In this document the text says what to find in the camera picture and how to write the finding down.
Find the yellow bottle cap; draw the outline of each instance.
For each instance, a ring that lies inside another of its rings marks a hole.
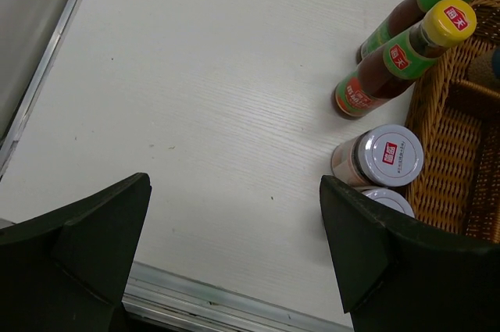
[[[476,25],[476,13],[462,0],[441,0],[422,20],[429,40],[442,47],[465,41],[476,30]]]

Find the wicker basket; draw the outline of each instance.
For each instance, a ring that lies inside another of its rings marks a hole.
[[[466,80],[500,45],[500,0],[473,0],[474,36],[416,82],[406,126],[421,140],[422,173],[405,190],[416,218],[500,243],[500,94]]]

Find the white table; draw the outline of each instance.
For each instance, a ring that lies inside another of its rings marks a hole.
[[[0,183],[0,216],[147,172],[137,261],[351,325],[320,177],[335,145],[403,123],[410,92],[355,122],[330,93],[399,1],[83,0]]]

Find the red label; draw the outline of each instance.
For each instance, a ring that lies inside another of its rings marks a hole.
[[[454,6],[445,9],[445,15],[452,21],[457,30],[462,31],[469,26],[466,15]]]
[[[398,145],[387,142],[385,144],[384,158],[382,159],[382,161],[386,164],[393,165],[396,157],[396,151],[398,151]]]
[[[387,99],[378,99],[366,94],[359,84],[356,72],[347,76],[335,89],[335,102],[338,107],[353,117],[365,116],[386,101]]]
[[[370,109],[373,106],[373,100],[363,92],[356,77],[351,78],[347,83],[345,97],[347,103],[354,109]]]
[[[399,45],[393,45],[389,50],[391,60],[399,70],[404,70],[409,66],[409,61],[406,58],[405,51]]]

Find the bottle neck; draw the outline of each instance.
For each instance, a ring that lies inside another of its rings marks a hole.
[[[436,45],[429,39],[423,29],[422,22],[409,29],[409,42],[416,53],[428,59],[436,59],[447,50],[446,47]]]

